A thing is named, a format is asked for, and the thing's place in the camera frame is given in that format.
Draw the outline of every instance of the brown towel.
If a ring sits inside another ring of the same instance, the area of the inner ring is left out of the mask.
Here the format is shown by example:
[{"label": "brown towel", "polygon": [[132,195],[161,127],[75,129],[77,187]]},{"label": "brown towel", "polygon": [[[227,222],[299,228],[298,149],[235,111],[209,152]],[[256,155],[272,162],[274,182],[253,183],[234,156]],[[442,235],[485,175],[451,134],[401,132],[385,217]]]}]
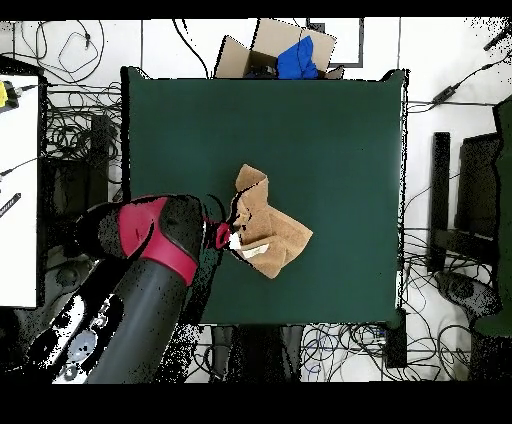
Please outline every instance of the brown towel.
[{"label": "brown towel", "polygon": [[[268,278],[275,278],[304,250],[313,233],[267,203],[268,178],[262,172],[244,165],[235,185],[239,193],[243,192],[236,203],[234,223],[240,227],[238,253]],[[251,251],[264,253],[246,257]]]}]

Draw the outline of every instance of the blue cloth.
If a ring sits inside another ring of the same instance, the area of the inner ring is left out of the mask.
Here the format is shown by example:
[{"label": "blue cloth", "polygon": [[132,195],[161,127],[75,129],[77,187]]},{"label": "blue cloth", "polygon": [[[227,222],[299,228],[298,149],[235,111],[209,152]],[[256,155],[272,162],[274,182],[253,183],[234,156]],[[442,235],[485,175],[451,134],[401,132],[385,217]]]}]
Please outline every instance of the blue cloth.
[{"label": "blue cloth", "polygon": [[313,41],[308,35],[277,57],[279,79],[315,79],[316,65],[311,61]]}]

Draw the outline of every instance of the green table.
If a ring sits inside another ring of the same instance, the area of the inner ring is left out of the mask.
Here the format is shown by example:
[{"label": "green table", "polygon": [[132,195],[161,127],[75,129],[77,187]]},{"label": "green table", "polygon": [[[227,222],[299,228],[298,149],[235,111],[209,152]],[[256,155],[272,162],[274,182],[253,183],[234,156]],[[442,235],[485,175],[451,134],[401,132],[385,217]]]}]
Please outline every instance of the green table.
[{"label": "green table", "polygon": [[247,163],[268,175],[269,204],[314,232],[275,280],[226,254],[203,323],[396,320],[403,83],[128,69],[132,197],[212,193],[229,208]]}]

